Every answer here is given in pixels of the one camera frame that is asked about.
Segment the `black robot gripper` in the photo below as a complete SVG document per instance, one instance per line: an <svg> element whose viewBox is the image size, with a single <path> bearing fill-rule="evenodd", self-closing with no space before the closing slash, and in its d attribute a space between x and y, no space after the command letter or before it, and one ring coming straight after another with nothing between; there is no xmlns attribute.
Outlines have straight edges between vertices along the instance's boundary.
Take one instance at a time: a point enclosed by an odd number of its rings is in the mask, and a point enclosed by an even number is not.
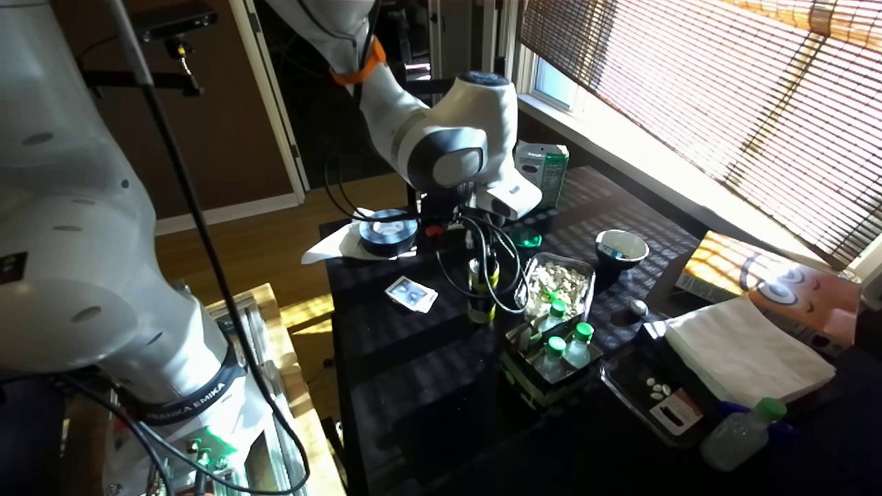
<svg viewBox="0 0 882 496"><path fill-rule="evenodd" d="M517 258L517 241L506 230L507 216L493 208L456 203L423 223L423 250L444 269L460 269L468 258Z"/></svg>

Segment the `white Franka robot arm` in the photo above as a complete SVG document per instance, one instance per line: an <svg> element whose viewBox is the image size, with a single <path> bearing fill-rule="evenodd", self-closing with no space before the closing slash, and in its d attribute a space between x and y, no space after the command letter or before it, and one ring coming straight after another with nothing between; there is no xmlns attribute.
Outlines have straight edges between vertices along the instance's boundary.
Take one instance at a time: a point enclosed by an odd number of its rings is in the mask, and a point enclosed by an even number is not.
<svg viewBox="0 0 882 496"><path fill-rule="evenodd" d="M411 95L372 32L376 0L269 0L355 99L379 153L420 193L525 216L543 193L517 167L518 95L490 72L460 75L439 105ZM71 379L100 369L121 426L105 496L300 496L260 488L245 459L291 426L251 339L165 281L158 214L105 126L51 0L0 0L0 363Z"/></svg>

